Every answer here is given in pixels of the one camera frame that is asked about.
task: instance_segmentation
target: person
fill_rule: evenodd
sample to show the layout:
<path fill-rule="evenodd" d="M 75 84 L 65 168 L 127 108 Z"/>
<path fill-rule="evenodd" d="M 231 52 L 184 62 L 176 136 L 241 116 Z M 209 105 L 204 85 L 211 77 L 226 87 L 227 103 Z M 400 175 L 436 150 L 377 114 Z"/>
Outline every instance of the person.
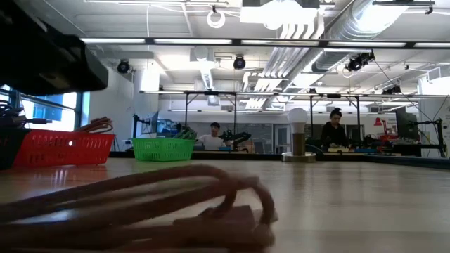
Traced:
<path fill-rule="evenodd" d="M 330 113 L 330 121 L 322 128 L 321 142 L 326 148 L 347 147 L 348 141 L 344 128 L 339 124 L 342 118 L 340 108 L 335 108 Z"/>
<path fill-rule="evenodd" d="M 218 150 L 220 147 L 225 147 L 224 140 L 219 138 L 220 125 L 217 122 L 213 122 L 210 125 L 211 134 L 205 134 L 201 136 L 197 143 L 201 143 L 205 146 L 206 150 Z"/>

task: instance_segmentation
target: black shirt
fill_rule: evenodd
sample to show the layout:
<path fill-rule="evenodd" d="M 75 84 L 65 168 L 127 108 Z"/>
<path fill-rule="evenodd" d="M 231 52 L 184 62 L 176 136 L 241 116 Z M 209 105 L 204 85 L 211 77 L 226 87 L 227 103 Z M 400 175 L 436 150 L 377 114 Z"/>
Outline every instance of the black shirt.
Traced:
<path fill-rule="evenodd" d="M 334 128 L 331 125 L 331 122 L 327 122 L 327 124 L 323 126 L 321 141 L 322 144 L 326 147 L 328 147 L 331 143 L 342 145 L 344 147 L 348 146 L 344 128 L 340 125 L 337 128 Z"/>

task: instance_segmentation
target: window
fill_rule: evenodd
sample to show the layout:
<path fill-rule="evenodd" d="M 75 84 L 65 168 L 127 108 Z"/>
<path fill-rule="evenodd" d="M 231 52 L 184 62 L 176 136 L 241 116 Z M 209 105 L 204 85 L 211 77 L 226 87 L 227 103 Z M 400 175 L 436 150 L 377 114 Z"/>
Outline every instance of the window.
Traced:
<path fill-rule="evenodd" d="M 17 92 L 9 86 L 0 88 L 0 100 L 9 100 L 17 105 Z M 26 128 L 47 129 L 56 131 L 73 131 L 79 127 L 81 119 L 80 93 L 66 93 L 51 96 L 28 96 L 21 94 L 20 106 L 22 114 L 28 119 L 39 118 L 51 120 L 47 124 L 26 124 Z"/>
<path fill-rule="evenodd" d="M 25 127 L 32 129 L 47 129 L 58 131 L 73 131 L 75 128 L 75 111 L 42 105 L 30 100 L 22 100 L 25 116 L 28 119 L 49 119 L 48 124 L 27 124 Z"/>

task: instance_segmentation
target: green basket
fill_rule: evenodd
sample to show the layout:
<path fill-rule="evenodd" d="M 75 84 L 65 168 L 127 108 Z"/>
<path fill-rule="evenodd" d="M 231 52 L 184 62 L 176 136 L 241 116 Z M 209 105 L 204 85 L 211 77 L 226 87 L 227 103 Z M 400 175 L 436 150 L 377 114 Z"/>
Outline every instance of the green basket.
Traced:
<path fill-rule="evenodd" d="M 177 138 L 133 138 L 134 157 L 139 161 L 189 160 L 194 140 Z"/>

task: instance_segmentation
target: light bulb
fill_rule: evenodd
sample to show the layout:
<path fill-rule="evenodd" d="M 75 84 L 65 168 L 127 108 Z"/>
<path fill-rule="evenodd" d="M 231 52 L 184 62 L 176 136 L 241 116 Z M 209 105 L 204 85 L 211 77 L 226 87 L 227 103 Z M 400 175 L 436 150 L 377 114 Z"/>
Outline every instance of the light bulb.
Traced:
<path fill-rule="evenodd" d="M 303 134 L 304 126 L 308 121 L 308 113 L 302 108 L 294 108 L 288 113 L 288 121 L 293 134 Z"/>

